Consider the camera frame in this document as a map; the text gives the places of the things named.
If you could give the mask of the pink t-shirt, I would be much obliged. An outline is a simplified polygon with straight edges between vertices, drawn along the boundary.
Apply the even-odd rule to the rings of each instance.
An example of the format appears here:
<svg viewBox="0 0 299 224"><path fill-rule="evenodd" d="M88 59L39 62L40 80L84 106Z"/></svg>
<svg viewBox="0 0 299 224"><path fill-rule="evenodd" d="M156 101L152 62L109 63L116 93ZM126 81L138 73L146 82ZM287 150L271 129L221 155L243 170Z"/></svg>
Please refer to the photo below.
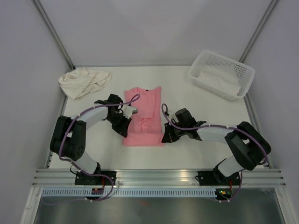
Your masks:
<svg viewBox="0 0 299 224"><path fill-rule="evenodd" d="M126 101L131 100L136 94L139 94L140 98L131 103L138 112L131 116L128 136L124 139L123 145L155 147L164 145L160 114L161 90L160 86L152 90L135 87L124 92Z"/></svg>

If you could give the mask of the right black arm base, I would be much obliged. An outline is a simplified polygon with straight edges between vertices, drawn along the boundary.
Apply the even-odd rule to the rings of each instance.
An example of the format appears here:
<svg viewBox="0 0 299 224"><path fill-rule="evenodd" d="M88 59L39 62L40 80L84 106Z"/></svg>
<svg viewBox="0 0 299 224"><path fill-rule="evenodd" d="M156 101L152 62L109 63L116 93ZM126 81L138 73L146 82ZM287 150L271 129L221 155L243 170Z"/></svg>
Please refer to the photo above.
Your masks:
<svg viewBox="0 0 299 224"><path fill-rule="evenodd" d="M237 186L241 183L240 174L233 173L229 177L225 177L217 169L199 170L195 179L199 182L200 186Z"/></svg>

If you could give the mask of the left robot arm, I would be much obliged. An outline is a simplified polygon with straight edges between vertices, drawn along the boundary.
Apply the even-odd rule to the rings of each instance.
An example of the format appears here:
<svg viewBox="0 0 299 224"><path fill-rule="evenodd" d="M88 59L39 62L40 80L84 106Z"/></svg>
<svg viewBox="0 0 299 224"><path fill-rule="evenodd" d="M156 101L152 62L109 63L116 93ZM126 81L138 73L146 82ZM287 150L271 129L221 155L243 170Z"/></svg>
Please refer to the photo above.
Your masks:
<svg viewBox="0 0 299 224"><path fill-rule="evenodd" d="M92 107L77 115L58 117L50 142L51 152L79 169L90 184L100 183L100 164L85 151L86 132L98 122L108 121L112 130L126 138L131 116L138 113L132 103L139 97L136 95L130 101L123 102L118 95L110 94L107 100L97 100Z"/></svg>

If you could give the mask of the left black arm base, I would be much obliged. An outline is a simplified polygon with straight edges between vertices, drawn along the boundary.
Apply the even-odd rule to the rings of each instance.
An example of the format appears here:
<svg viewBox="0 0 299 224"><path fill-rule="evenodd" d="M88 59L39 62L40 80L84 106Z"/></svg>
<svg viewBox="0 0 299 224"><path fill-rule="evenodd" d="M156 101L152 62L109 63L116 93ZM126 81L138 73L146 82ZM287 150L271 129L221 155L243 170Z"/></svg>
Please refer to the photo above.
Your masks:
<svg viewBox="0 0 299 224"><path fill-rule="evenodd" d="M100 174L101 176L86 175L77 171L74 184L78 186L115 185L116 171L102 170Z"/></svg>

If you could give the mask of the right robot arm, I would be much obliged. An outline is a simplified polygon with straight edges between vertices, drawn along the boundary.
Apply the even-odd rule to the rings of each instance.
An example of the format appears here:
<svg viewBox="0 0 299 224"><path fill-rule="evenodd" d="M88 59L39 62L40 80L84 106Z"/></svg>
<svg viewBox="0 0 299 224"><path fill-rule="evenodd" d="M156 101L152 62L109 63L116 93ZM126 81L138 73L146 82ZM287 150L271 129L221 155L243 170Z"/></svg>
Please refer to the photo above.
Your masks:
<svg viewBox="0 0 299 224"><path fill-rule="evenodd" d="M270 144L246 121L236 126L223 126L196 121L186 108L175 113L176 119L170 119L166 104L162 104L161 110L167 120L163 143L176 142L186 135L197 141L214 141L228 145L232 156L213 168L213 178L218 184L225 184L235 173L252 171L256 166L268 162L268 154L272 151Z"/></svg>

